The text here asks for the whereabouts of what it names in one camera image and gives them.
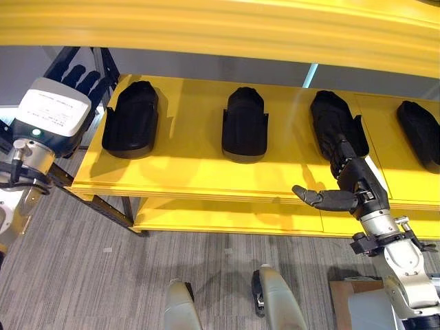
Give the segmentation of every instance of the cable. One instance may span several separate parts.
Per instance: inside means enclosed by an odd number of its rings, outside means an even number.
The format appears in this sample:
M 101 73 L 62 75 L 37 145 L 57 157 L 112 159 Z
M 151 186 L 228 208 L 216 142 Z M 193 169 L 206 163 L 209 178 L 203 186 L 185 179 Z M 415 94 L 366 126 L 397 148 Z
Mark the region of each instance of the cable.
M 32 184 L 32 183 L 24 183 L 24 182 L 22 182 L 22 183 L 0 182 L 0 189 L 11 189 L 11 188 L 19 188 L 19 187 L 37 188 L 37 189 L 41 190 L 42 195 L 50 194 L 49 189 L 47 189 L 46 187 L 44 187 L 40 184 Z

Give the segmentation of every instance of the yellow beam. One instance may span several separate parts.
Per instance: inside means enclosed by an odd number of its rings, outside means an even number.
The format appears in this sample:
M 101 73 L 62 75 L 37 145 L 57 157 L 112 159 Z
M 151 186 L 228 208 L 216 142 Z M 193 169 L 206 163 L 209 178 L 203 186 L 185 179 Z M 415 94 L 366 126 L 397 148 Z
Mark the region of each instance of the yellow beam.
M 438 78 L 439 17 L 416 0 L 3 0 L 0 45 L 168 50 Z

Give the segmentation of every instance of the robot finger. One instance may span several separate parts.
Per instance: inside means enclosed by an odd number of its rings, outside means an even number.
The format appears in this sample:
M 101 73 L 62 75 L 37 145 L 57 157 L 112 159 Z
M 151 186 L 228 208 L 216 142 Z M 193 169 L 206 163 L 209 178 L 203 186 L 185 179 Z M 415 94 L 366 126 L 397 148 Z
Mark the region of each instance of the robot finger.
M 62 84 L 75 88 L 81 76 L 85 73 L 84 65 L 75 65 L 74 68 L 61 81 Z
M 96 81 L 98 81 L 100 77 L 101 75 L 97 71 L 89 72 L 82 80 L 82 82 L 78 84 L 76 90 L 85 95 L 89 95 L 90 89 L 93 87 L 93 85 L 96 83 Z
M 45 77 L 55 80 L 55 81 L 61 81 L 61 78 L 63 77 L 64 73 L 69 69 L 69 65 L 64 62 L 59 62 L 55 64 L 55 66 L 48 72 Z
M 92 110 L 95 110 L 96 107 L 99 105 L 99 102 L 101 101 L 102 97 L 104 96 L 104 93 L 109 89 L 109 87 L 110 87 L 110 80 L 107 77 L 104 77 L 103 79 L 100 80 L 100 82 L 96 85 L 96 87 L 92 89 L 92 91 L 89 94 Z

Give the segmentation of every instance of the robotic hand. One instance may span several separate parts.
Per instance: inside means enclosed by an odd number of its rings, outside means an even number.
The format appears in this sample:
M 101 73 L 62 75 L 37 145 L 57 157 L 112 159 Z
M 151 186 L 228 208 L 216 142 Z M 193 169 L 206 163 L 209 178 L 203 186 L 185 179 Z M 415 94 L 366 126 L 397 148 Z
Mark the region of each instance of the robotic hand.
M 408 225 L 408 217 L 391 217 L 385 189 L 365 159 L 356 155 L 346 137 L 340 132 L 335 134 L 334 127 L 330 126 L 321 127 L 322 132 L 318 136 L 320 146 L 326 148 L 331 172 L 340 190 L 316 192 L 294 186 L 293 192 L 310 206 L 348 211 L 360 221 L 365 232 L 353 236 L 351 247 L 356 254 L 364 253 L 373 258 L 384 289 L 405 328 L 439 330 L 440 298 L 425 273 L 421 253 L 436 252 L 435 245 L 426 245 L 417 239 Z
M 47 173 L 55 158 L 70 157 L 77 149 L 109 88 L 109 79 L 99 80 L 97 71 L 79 82 L 86 71 L 82 65 L 65 75 L 78 49 L 66 47 L 45 77 L 34 81 L 3 133 L 11 148 L 0 162 L 0 265 L 8 246 L 25 232 L 39 197 L 50 193 Z

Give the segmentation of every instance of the silver metal joint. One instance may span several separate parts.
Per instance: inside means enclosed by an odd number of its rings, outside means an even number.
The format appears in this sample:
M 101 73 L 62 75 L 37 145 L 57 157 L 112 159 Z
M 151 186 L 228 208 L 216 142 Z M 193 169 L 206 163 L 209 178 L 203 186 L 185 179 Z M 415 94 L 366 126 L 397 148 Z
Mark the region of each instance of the silver metal joint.
M 55 154 L 52 150 L 44 144 L 29 139 L 17 139 L 13 145 L 12 159 L 22 160 L 24 167 L 33 168 L 43 174 L 49 172 L 50 166 L 55 160 Z
M 390 210 L 378 210 L 360 218 L 365 232 L 376 237 L 386 237 L 399 232 Z
M 410 225 L 408 225 L 410 218 L 408 218 L 406 215 L 402 215 L 401 217 L 397 217 L 394 219 L 394 221 L 397 225 L 400 225 L 406 232 L 411 230 Z

